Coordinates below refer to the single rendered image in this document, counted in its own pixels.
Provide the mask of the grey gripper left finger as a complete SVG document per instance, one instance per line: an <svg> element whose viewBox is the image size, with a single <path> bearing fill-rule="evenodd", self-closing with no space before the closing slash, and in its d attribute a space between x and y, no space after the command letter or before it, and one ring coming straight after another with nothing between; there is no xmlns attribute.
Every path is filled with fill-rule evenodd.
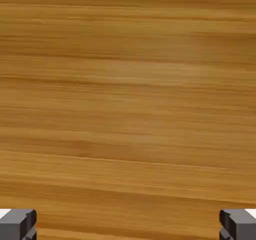
<svg viewBox="0 0 256 240"><path fill-rule="evenodd" d="M0 240L37 240L35 209L0 209Z"/></svg>

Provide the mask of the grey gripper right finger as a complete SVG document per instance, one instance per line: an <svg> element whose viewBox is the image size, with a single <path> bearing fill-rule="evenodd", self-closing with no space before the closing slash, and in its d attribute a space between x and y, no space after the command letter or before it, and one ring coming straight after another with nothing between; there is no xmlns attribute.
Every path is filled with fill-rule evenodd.
<svg viewBox="0 0 256 240"><path fill-rule="evenodd" d="M256 240L256 208L222 209L219 240Z"/></svg>

